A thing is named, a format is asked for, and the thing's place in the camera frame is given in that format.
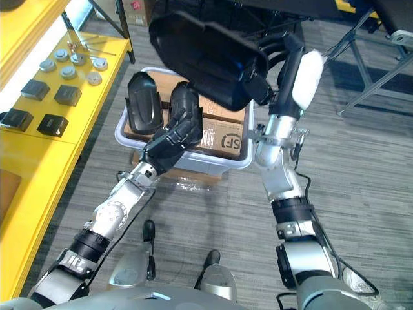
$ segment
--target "black cable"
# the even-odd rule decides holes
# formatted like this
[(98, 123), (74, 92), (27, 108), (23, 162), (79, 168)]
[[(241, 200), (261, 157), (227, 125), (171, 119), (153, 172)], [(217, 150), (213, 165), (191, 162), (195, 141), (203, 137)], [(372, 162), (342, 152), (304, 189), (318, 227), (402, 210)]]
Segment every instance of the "black cable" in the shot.
[(297, 293), (281, 293), (281, 294), (278, 294), (278, 295), (276, 296), (276, 299), (277, 299), (277, 303), (278, 303), (278, 306), (279, 306), (279, 310), (284, 310), (283, 303), (282, 303), (282, 301), (281, 301), (281, 297), (284, 297), (284, 296), (296, 296), (296, 295), (297, 295)]
[(325, 66), (329, 65), (332, 61), (335, 61), (338, 58), (338, 56), (340, 56), (342, 53), (348, 50), (349, 47), (350, 47), (350, 43), (347, 43), (347, 45), (339, 53), (337, 53), (337, 55), (335, 55), (333, 58), (327, 58), (327, 61), (325, 62)]
[(156, 193), (156, 190), (154, 189), (154, 191), (152, 192), (152, 194), (150, 195), (150, 197), (148, 198), (148, 200), (145, 202), (145, 204), (143, 205), (143, 207), (135, 214), (135, 216), (131, 219), (130, 223), (128, 224), (128, 226), (124, 229), (124, 231), (122, 232), (121, 236), (114, 242), (113, 246), (111, 246), (109, 248), (109, 250), (107, 250), (107, 252), (105, 253), (105, 255), (103, 256), (101, 262), (99, 263), (99, 265), (97, 266), (95, 272), (93, 273), (92, 277), (90, 278), (89, 282), (87, 283), (87, 287), (90, 286), (90, 284), (92, 284), (94, 278), (97, 275), (97, 272), (100, 270), (100, 268), (102, 267), (103, 263), (105, 262), (106, 258), (109, 256), (110, 252), (112, 252), (112, 250), (114, 249), (114, 247), (119, 243), (119, 241), (122, 240), (122, 238), (124, 237), (124, 235), (126, 234), (126, 232), (128, 231), (129, 227), (133, 224), (133, 222), (136, 220), (136, 218), (141, 214), (141, 212), (143, 211), (143, 209), (149, 204), (149, 202), (152, 200), (152, 198), (154, 197)]
[[(296, 160), (296, 165), (294, 166), (294, 171), (297, 173), (297, 175), (302, 176), (303, 178), (307, 179), (307, 186), (305, 187), (305, 199), (307, 201), (307, 203), (310, 203), (310, 200), (308, 198), (308, 190), (310, 188), (311, 185), (311, 178), (309, 176), (306, 176), (305, 174), (301, 174), (297, 172), (297, 167), (298, 167), (298, 160), (299, 160), (299, 156), (297, 156), (297, 160)], [(347, 268), (349, 268), (351, 271), (353, 271), (356, 275), (358, 275), (374, 292), (372, 293), (360, 293), (360, 292), (355, 292), (357, 295), (359, 296), (377, 296), (379, 294), (379, 290), (378, 288), (369, 280), (367, 280), (367, 278), (365, 276), (363, 276), (357, 269), (353, 268), (349, 263), (347, 263), (344, 259), (342, 259), (336, 252), (336, 250), (334, 249), (330, 239), (328, 238), (326, 232), (324, 231), (323, 226), (321, 225), (321, 222), (317, 216), (317, 214), (314, 212), (314, 210), (311, 211), (311, 214), (314, 217), (314, 220), (316, 221), (316, 223), (318, 224), (321, 233), (323, 234), (323, 237), (326, 241), (326, 243), (328, 244), (328, 247), (330, 248), (330, 251), (332, 253), (332, 255), (334, 256), (334, 258), (336, 259), (337, 262), (337, 273), (338, 273), (338, 278), (342, 279), (343, 278), (343, 273), (341, 270), (341, 264), (345, 265)]]
[[(296, 165), (294, 166), (294, 171), (296, 172), (296, 174), (298, 176), (301, 176), (303, 178), (307, 179), (307, 185), (305, 186), (305, 199), (307, 201), (307, 203), (310, 205), (310, 200), (308, 198), (308, 191), (310, 190), (310, 185), (311, 185), (311, 178), (309, 176), (306, 176), (305, 174), (299, 173), (297, 172), (297, 167), (298, 167), (298, 161), (299, 161), (299, 155), (297, 155), (297, 159), (296, 159)], [(336, 264), (337, 264), (337, 273), (338, 273), (338, 278), (342, 279), (342, 272), (341, 272), (341, 264), (340, 264), (340, 257), (338, 256), (334, 246), (332, 245), (330, 239), (328, 238), (327, 234), (324, 231), (323, 226), (321, 225), (321, 222), (317, 216), (317, 214), (314, 212), (314, 209), (311, 210), (311, 214), (313, 215), (317, 225), (319, 226), (320, 230), (321, 230), (321, 234), (323, 235), (323, 238), (325, 240), (325, 242), (327, 243), (328, 247), (330, 248), (334, 258), (336, 259)]]
[(343, 272), (342, 272), (342, 270), (341, 270), (341, 263), (340, 263), (341, 260), (340, 260), (340, 256), (338, 256), (335, 248), (333, 247), (330, 239), (328, 238), (327, 234), (325, 233), (324, 228), (323, 228), (323, 226), (321, 225), (321, 222), (320, 222), (317, 214), (314, 212), (314, 210), (311, 210), (311, 214), (312, 214), (312, 216), (314, 217), (314, 220), (316, 221), (318, 227), (320, 228), (321, 234), (323, 234), (324, 240), (326, 241), (328, 247), (330, 248), (330, 250), (331, 250), (331, 252), (332, 252), (332, 254), (333, 254), (333, 256), (334, 256), (334, 258), (336, 259), (337, 274), (338, 274), (338, 278), (341, 280), (341, 279), (343, 279)]

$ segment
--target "cardboard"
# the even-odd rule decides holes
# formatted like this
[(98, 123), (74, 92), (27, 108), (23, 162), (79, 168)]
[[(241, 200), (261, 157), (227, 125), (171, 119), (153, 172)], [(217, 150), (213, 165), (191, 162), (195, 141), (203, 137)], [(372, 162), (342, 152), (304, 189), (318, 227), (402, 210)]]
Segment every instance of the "cardboard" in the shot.
[(188, 81), (181, 76), (173, 76), (171, 74), (148, 71), (149, 76), (154, 79), (157, 91), (161, 96), (161, 101), (170, 102), (170, 95), (175, 86), (182, 81)]
[(241, 152), (242, 124), (203, 118), (203, 138), (196, 150), (222, 158), (236, 159)]
[(5, 217), (13, 197), (19, 188), (20, 176), (0, 169), (0, 222)]
[[(162, 114), (163, 114), (163, 125), (165, 126), (167, 123), (169, 123), (169, 110), (163, 109)], [(136, 134), (130, 128), (129, 120), (126, 122), (123, 132), (125, 133), (126, 137), (128, 137), (129, 139), (133, 139), (133, 140), (149, 141), (150, 138), (152, 138), (153, 136), (153, 134), (148, 134), (148, 135)]]
[(244, 123), (245, 108), (237, 112), (232, 112), (204, 96), (199, 96), (199, 106), (202, 107), (204, 118), (219, 119), (221, 121), (238, 124)]
[[(173, 76), (171, 74), (149, 71), (149, 76), (154, 79), (157, 87), (157, 91), (161, 96), (163, 102), (170, 101), (170, 95), (175, 86), (181, 81), (187, 81), (181, 76)], [(199, 106), (203, 108), (203, 117), (218, 119), (221, 121), (229, 121), (231, 123), (244, 123), (245, 109), (232, 112), (229, 111), (217, 103), (207, 99), (204, 96), (199, 96)]]
[[(95, 2), (109, 15), (110, 18), (114, 21), (119, 21), (114, 0), (95, 0)], [(126, 21), (131, 25), (148, 26), (155, 4), (156, 0), (123, 0)], [(98, 11), (95, 10), (95, 12), (99, 18), (104, 19)]]

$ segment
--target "yellow shelf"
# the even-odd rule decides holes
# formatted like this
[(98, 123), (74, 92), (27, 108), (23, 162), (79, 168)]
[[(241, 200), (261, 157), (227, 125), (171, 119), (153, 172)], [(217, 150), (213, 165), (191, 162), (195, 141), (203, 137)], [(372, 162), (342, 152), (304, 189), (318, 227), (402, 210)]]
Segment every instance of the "yellow shelf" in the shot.
[[(82, 39), (95, 34), (81, 33)], [(57, 48), (65, 47), (67, 35)], [(109, 68), (100, 72), (102, 84), (90, 86), (85, 82), (91, 64), (76, 67), (78, 77), (67, 81), (59, 77), (59, 68), (71, 62), (58, 63), (57, 70), (38, 72), (36, 79), (50, 87), (42, 101), (20, 97), (14, 108), (26, 110), (33, 120), (26, 132), (0, 128), (0, 169), (22, 178), (12, 204), (1, 224), (1, 301), (19, 296), (43, 235), (54, 213), (66, 183), (92, 130), (97, 115), (112, 86), (130, 43), (127, 39), (99, 35), (99, 49), (116, 56), (100, 54), (108, 60)], [(58, 104), (53, 97), (59, 85), (77, 86), (81, 99), (76, 107)], [(68, 126), (61, 138), (38, 132), (44, 114), (64, 116)]]
[[(350, 3), (348, 3), (348, 2), (346, 2), (346, 1), (344, 1), (344, 0), (336, 0), (336, 4), (337, 4), (337, 7), (338, 7), (338, 9), (339, 9), (340, 11), (348, 12), (348, 13), (353, 13), (353, 14), (356, 13), (356, 9), (353, 8), (353, 7), (350, 5)], [(375, 13), (375, 12), (371, 13), (370, 17), (379, 19), (379, 16), (378, 16), (377, 13)]]
[[(79, 36), (81, 36), (81, 39), (86, 39), (88, 37), (94, 37), (96, 35), (80, 32)], [(60, 42), (50, 54), (49, 59), (54, 59), (54, 51), (58, 50), (59, 48), (65, 48), (68, 50), (68, 38), (69, 36), (66, 33), (66, 35), (62, 37)], [(106, 97), (106, 94), (110, 86), (112, 85), (114, 77), (122, 63), (123, 56), (125, 55), (129, 46), (129, 40), (117, 37), (99, 35), (99, 37), (95, 41), (106, 41), (106, 43), (94, 45), (94, 47), (116, 54), (116, 56), (111, 56), (108, 54), (96, 54), (99, 57), (106, 58), (108, 61), (108, 69), (99, 72), (102, 76), (102, 83), (98, 86), (92, 86), (88, 84), (86, 75), (91, 71), (96, 72), (96, 69), (94, 69), (92, 66), (92, 60), (89, 58), (87, 59), (85, 65), (79, 67), (74, 66), (77, 72), (77, 77), (70, 80), (65, 80), (59, 75), (59, 72), (63, 67), (73, 66), (70, 60), (67, 60), (63, 63), (56, 61), (57, 69), (53, 72), (45, 73), (39, 70), (33, 78), (39, 81), (44, 81), (50, 87), (50, 90), (48, 91), (46, 97), (42, 101), (36, 101), (20, 96), (20, 98), (14, 105), (15, 109), (28, 111), (34, 117), (33, 121), (26, 129), (25, 134), (70, 143), (79, 142), (83, 131), (87, 128), (87, 124), (90, 122), (90, 115), (92, 115), (97, 108), (97, 103), (101, 102), (102, 98)], [(82, 94), (76, 107), (60, 105), (55, 101), (54, 96), (61, 85), (79, 87)], [(40, 124), (45, 114), (64, 116), (69, 121), (65, 133), (61, 138), (45, 136), (37, 131), (37, 126)]]
[(0, 90), (68, 3), (26, 0), (15, 10), (0, 13)]

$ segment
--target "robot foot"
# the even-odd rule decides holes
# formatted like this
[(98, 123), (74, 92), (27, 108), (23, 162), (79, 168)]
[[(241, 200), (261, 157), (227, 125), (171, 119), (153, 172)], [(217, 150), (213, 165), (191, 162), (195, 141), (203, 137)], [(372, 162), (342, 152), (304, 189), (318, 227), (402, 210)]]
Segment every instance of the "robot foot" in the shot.
[(196, 281), (194, 289), (201, 288), (201, 282), (202, 282), (202, 278), (204, 277), (205, 270), (211, 265), (219, 265), (220, 260), (221, 260), (221, 253), (218, 250), (211, 250), (208, 253), (208, 256), (206, 257), (205, 262), (204, 262), (204, 268), (201, 271), (201, 274), (199, 275), (198, 280)]

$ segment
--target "floor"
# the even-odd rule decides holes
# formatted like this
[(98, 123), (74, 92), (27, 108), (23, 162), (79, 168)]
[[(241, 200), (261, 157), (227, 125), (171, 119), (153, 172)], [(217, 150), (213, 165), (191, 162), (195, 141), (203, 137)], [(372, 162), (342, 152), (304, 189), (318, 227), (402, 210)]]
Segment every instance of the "floor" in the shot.
[[(349, 29), (325, 21), (302, 23), (307, 49), (326, 50)], [(93, 18), (86, 31), (116, 33)], [(116, 184), (117, 171), (132, 169), (132, 150), (114, 139), (125, 106), (126, 84), (144, 67), (164, 67), (148, 41), (147, 28), (130, 26), (136, 64), (125, 58), (81, 159), (67, 185), (37, 253), (22, 295), (26, 295), (63, 247)], [(396, 51), (360, 42), (369, 67), (389, 69)], [(340, 61), (354, 64), (349, 51)], [(268, 80), (274, 84), (277, 70)], [(413, 74), (408, 67), (405, 74)], [(341, 82), (352, 77), (343, 73)], [(299, 171), (312, 177), (310, 199), (337, 252), (358, 268), (392, 305), (413, 309), (413, 122), (410, 116), (353, 108), (336, 111), (357, 93), (339, 87), (325, 69), (312, 105), (300, 121), (310, 129)], [(412, 103), (372, 96), (367, 106), (413, 112)], [(256, 123), (268, 119), (256, 107)], [(193, 287), (209, 250), (219, 249), (221, 263), (234, 273), (239, 304), (249, 309), (276, 309), (283, 287), (276, 264), (275, 219), (254, 164), (230, 170), (217, 185), (180, 178), (161, 179), (149, 208), (106, 260), (92, 293), (106, 287), (123, 253), (141, 239), (145, 219), (156, 223), (156, 279), (150, 285)], [(287, 305), (293, 305), (293, 299)]]

